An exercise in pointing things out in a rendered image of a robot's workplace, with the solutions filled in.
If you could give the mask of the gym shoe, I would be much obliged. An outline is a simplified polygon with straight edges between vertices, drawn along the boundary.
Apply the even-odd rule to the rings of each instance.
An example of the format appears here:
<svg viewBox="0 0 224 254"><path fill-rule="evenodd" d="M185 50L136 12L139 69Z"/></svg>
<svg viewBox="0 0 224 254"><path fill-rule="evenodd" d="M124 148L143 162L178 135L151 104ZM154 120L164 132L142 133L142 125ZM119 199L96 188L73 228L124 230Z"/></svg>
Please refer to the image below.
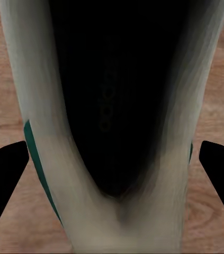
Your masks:
<svg viewBox="0 0 224 254"><path fill-rule="evenodd" d="M224 0L0 0L24 135L74 254L180 254Z"/></svg>

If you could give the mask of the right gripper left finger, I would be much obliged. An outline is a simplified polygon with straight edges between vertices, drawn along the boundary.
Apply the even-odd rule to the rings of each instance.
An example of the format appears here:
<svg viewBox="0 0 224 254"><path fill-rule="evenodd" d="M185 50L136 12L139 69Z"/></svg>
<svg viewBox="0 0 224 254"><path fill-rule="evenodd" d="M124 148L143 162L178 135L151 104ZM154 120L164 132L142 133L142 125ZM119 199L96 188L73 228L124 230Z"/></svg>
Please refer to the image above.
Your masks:
<svg viewBox="0 0 224 254"><path fill-rule="evenodd" d="M0 217L29 161L28 150L25 141L0 148Z"/></svg>

